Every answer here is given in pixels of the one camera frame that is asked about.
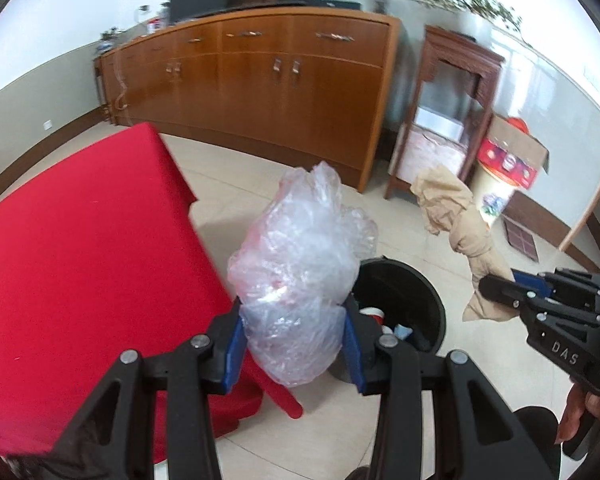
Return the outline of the person's right hand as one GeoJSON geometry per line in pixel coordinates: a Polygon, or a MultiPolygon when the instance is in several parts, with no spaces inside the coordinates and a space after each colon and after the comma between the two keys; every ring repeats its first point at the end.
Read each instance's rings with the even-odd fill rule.
{"type": "Polygon", "coordinates": [[[556,443],[571,440],[577,434],[585,414],[591,414],[600,421],[600,396],[586,392],[582,386],[574,384],[567,396],[566,408],[558,425],[556,443]]]}

